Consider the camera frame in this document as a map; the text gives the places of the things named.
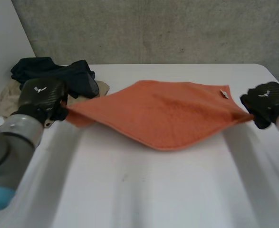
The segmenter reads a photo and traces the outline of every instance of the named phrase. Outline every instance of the white wall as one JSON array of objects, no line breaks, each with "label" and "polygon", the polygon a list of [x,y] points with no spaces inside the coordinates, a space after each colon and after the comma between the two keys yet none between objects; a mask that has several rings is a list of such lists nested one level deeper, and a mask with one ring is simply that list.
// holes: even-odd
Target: white wall
[{"label": "white wall", "polygon": [[11,68],[24,57],[34,57],[10,0],[0,0],[0,92],[10,79]]}]

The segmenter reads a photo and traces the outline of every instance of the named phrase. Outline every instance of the concrete wall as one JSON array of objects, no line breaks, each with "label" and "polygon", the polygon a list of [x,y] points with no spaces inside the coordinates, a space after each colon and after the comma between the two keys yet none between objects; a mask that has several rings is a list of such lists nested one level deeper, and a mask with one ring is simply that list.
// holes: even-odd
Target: concrete wall
[{"label": "concrete wall", "polygon": [[279,80],[276,0],[12,0],[58,64],[258,63]]}]

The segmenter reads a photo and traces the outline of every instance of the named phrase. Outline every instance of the bird logo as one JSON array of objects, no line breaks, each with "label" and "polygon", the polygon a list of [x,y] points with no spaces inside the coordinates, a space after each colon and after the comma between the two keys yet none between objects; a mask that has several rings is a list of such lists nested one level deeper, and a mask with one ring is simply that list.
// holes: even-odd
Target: bird logo
[{"label": "bird logo", "polygon": [[43,89],[38,89],[37,87],[34,88],[34,90],[36,90],[37,93],[40,93],[41,91],[43,91],[43,90],[45,90],[45,89],[46,89],[46,87],[44,87]]},{"label": "bird logo", "polygon": [[261,96],[261,97],[264,97],[264,96],[269,97],[269,94],[270,94],[270,91],[267,90],[267,92],[266,92],[265,94],[263,94],[263,95],[258,95],[258,96]]}]

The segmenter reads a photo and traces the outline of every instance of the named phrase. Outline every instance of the orange towel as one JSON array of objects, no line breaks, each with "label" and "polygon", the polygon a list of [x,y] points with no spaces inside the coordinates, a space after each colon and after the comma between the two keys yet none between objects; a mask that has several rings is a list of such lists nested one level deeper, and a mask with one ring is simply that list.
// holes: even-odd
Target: orange towel
[{"label": "orange towel", "polygon": [[190,82],[139,81],[68,108],[76,126],[97,121],[157,150],[185,148],[253,119],[232,100],[229,86]]}]

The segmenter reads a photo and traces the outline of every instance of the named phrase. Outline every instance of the white table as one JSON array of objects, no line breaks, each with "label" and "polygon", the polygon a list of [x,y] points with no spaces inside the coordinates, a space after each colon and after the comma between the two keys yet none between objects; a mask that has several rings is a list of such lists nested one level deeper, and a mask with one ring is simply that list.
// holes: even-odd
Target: white table
[{"label": "white table", "polygon": [[[248,88],[275,81],[255,64],[91,65],[117,92],[138,80]],[[94,124],[43,135],[0,228],[279,228],[279,132],[253,123],[188,149],[156,152]]]}]

